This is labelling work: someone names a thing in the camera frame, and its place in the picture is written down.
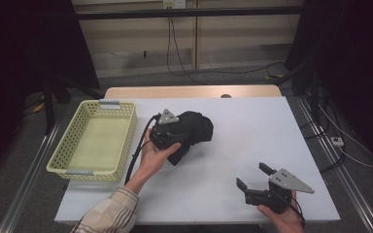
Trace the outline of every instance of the human hand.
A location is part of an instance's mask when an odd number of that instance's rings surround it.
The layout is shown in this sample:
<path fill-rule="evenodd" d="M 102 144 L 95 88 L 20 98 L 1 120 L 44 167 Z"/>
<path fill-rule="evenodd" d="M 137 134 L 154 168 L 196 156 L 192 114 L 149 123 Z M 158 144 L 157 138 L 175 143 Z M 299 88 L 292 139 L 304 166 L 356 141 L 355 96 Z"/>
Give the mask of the human hand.
<path fill-rule="evenodd" d="M 145 133 L 142 147 L 141 164 L 134 176 L 125 184 L 125 187 L 138 194 L 145 182 L 161 169 L 169 155 L 181 147 L 180 143 L 172 145 L 165 150 L 159 150 L 150 139 L 151 130 Z"/>
<path fill-rule="evenodd" d="M 180 143 L 172 145 L 165 150 L 159 150 L 150 139 L 151 130 L 148 129 L 145 134 L 144 145 L 142 147 L 141 164 L 138 168 L 148 178 L 158 172 L 163 166 L 169 155 L 181 147 Z"/>
<path fill-rule="evenodd" d="M 291 205 L 298 210 L 296 206 L 296 191 L 292 191 Z M 266 206 L 259 205 L 258 210 L 267 216 L 272 223 L 274 223 L 275 227 L 277 228 L 279 233 L 303 233 L 304 228 L 301 224 L 301 219 L 299 215 L 292 209 L 287 208 L 282 214 L 278 215 L 271 211 Z"/>

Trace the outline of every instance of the sleeve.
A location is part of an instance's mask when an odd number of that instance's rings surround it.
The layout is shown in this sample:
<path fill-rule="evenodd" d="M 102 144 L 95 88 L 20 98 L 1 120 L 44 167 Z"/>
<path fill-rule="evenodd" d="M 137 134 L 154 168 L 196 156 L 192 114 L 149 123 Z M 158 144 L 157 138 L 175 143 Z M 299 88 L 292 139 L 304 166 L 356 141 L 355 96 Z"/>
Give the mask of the sleeve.
<path fill-rule="evenodd" d="M 72 232 L 129 232 L 135 224 L 139 197 L 119 187 L 108 199 L 89 210 Z"/>

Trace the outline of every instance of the metal frame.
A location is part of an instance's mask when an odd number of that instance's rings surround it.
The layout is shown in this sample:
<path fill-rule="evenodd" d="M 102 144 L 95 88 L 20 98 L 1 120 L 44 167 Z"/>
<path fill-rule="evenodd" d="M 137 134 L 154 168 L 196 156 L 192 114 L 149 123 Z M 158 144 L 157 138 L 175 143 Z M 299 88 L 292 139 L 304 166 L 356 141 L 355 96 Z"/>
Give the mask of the metal frame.
<path fill-rule="evenodd" d="M 319 134 L 323 132 L 323 128 L 318 126 L 313 121 L 313 116 L 310 114 L 311 107 L 308 105 L 307 101 L 298 99 L 298 104 L 301 107 L 302 112 L 304 113 L 305 117 L 310 120 L 311 127 L 315 134 Z M 322 149 L 327 156 L 328 160 L 333 163 L 339 159 L 339 155 L 335 150 L 334 146 L 331 144 L 331 141 L 328 139 L 326 134 L 317 137 L 319 143 L 322 146 Z M 347 168 L 344 164 L 341 164 L 338 168 L 335 168 L 335 172 L 337 173 L 338 179 L 340 180 L 341 184 L 344 186 L 347 194 L 349 195 L 351 201 L 353 202 L 354 206 L 356 207 L 356 211 L 358 212 L 359 216 L 362 219 L 365 227 L 367 228 L 368 232 L 373 232 L 373 211 L 370 205 L 368 204 L 365 197 L 362 195 L 359 188 L 356 186 L 353 178 L 350 176 Z"/>
<path fill-rule="evenodd" d="M 60 119 L 65 117 L 66 112 L 67 111 L 61 114 Z M 5 213 L 5 216 L 0 223 L 0 232 L 14 232 L 20 214 L 22 213 L 32 191 L 32 187 L 35 185 L 35 182 L 38 179 L 38 174 L 44 166 L 44 162 L 46 161 L 45 159 L 49 156 L 49 150 L 51 149 L 54 139 L 56 138 L 61 121 L 62 120 L 58 120 L 51 132 L 48 135 L 45 135 L 42 144 L 35 155 L 32 165 L 30 166 L 22 184 L 17 190 L 17 195 L 15 196 L 11 206 Z"/>
<path fill-rule="evenodd" d="M 97 20 L 118 18 L 150 18 L 150 17 L 232 17 L 232 16 L 271 16 L 271 15 L 298 15 L 304 11 L 322 11 L 327 6 L 305 7 L 257 7 L 257 8 L 220 8 L 220 9 L 171 9 L 171 10 L 144 10 L 121 12 L 88 12 L 76 14 L 39 14 L 21 13 L 32 20 Z"/>

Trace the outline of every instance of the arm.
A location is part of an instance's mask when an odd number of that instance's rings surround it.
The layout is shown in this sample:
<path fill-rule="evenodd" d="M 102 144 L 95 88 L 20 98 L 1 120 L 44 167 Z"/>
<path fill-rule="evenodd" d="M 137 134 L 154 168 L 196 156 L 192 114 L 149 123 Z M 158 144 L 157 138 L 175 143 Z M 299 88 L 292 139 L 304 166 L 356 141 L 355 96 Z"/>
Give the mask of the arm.
<path fill-rule="evenodd" d="M 297 209 L 296 206 L 296 191 L 292 192 L 292 201 L 291 205 Z M 295 211 L 291 208 L 287 208 L 287 210 L 281 214 L 278 215 L 271 211 L 266 206 L 259 205 L 258 210 L 263 213 L 265 216 L 267 216 L 272 223 L 274 223 L 275 227 L 277 228 L 279 233 L 303 233 L 304 228 L 301 224 L 300 217 L 295 213 Z"/>
<path fill-rule="evenodd" d="M 142 149 L 141 164 L 124 187 L 119 187 L 108 199 L 89 210 L 72 232 L 129 232 L 135 224 L 138 194 L 144 184 L 160 170 L 169 155 L 181 144 L 175 144 L 167 150 L 158 150 L 150 142 L 151 130 L 148 130 Z"/>

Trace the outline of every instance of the metal bracket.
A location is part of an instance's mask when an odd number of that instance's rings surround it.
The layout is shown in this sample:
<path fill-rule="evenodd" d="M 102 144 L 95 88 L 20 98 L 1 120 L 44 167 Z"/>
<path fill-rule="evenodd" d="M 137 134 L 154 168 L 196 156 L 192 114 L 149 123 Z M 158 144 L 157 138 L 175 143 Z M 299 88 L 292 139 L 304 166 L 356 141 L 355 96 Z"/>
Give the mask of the metal bracket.
<path fill-rule="evenodd" d="M 284 189 L 293 189 L 308 193 L 315 192 L 312 187 L 298 179 L 295 175 L 284 168 L 271 175 L 269 177 L 269 181 Z"/>
<path fill-rule="evenodd" d="M 168 124 L 168 123 L 176 123 L 180 121 L 175 115 L 173 115 L 169 110 L 164 109 L 163 113 L 159 119 L 158 124 Z"/>

